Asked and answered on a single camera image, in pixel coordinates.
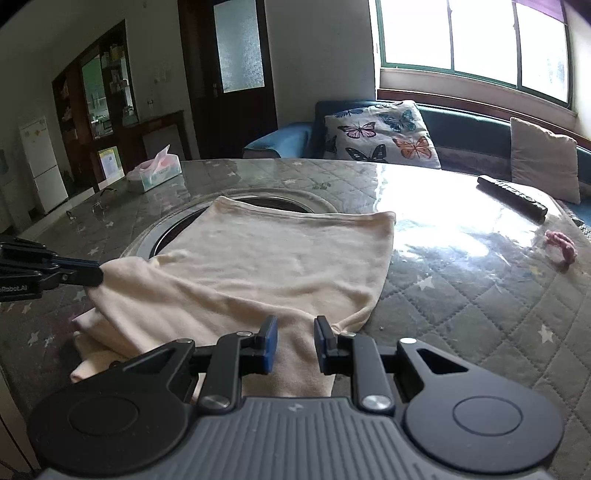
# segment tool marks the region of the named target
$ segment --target wall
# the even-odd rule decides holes
[[[105,0],[100,8],[91,10],[38,52],[0,62],[3,72],[0,148],[6,152],[10,175],[17,172],[23,185],[22,201],[29,210],[34,207],[34,188],[18,126],[45,115],[57,163],[61,170],[70,170],[51,82],[86,47],[123,19],[126,19],[131,76],[140,118],[149,117],[147,102],[151,98],[155,115],[184,110],[191,156],[199,158],[184,72],[177,0]],[[0,179],[0,185],[6,183],[4,180]],[[0,227],[5,224],[6,214],[0,207]]]
[[[318,100],[375,98],[368,1],[265,0],[265,7],[280,126],[312,120]]]
[[[526,113],[568,130],[576,127],[576,114],[534,95],[455,75],[407,69],[382,69],[383,88],[437,93],[475,100]]]
[[[140,119],[150,116],[149,99],[154,100],[155,115],[184,110],[191,156],[199,158],[184,71],[177,0],[101,2],[100,8],[83,15],[44,50],[46,77],[53,80],[86,47],[123,19]]]
[[[574,68],[574,109],[576,131],[591,138],[591,25],[570,5],[565,5],[570,26]]]
[[[0,92],[3,92],[0,148],[5,151],[9,167],[8,173],[0,177],[0,186],[16,178],[22,186],[21,200],[27,210],[34,208],[35,197],[18,127],[47,111],[47,105],[40,98],[43,81],[36,69],[38,62],[37,56],[29,55],[5,61],[0,65],[4,72],[0,77]],[[5,222],[9,220],[6,212],[2,213],[0,225],[5,227]]]

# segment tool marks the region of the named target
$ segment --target wooden door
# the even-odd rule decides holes
[[[244,146],[277,129],[264,0],[178,5],[201,157],[241,158]]]

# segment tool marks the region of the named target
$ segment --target pink hair tie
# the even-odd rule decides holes
[[[546,230],[545,237],[550,245],[555,245],[562,250],[564,261],[569,265],[577,258],[577,249],[574,242],[562,232],[551,232]]]

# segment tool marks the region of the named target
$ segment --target remote control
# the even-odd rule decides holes
[[[488,175],[480,175],[478,184],[491,195],[504,200],[509,205],[524,212],[535,220],[544,221],[548,209],[540,202],[528,197],[526,194],[516,190],[507,182],[493,179]]]

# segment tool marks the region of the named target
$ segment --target armrest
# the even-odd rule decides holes
[[[302,158],[311,134],[312,123],[287,125],[250,142],[244,147],[242,158]]]

